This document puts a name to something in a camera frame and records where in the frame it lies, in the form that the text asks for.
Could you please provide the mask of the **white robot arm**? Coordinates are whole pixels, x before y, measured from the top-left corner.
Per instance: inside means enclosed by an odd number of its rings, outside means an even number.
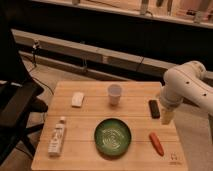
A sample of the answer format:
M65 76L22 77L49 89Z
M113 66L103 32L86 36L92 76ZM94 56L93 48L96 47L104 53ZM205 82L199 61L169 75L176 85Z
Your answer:
M174 110L186 98L213 117L213 87L203 81L205 66L199 61L190 61L168 69L163 76L165 85L159 94L163 106L161 123L168 125Z

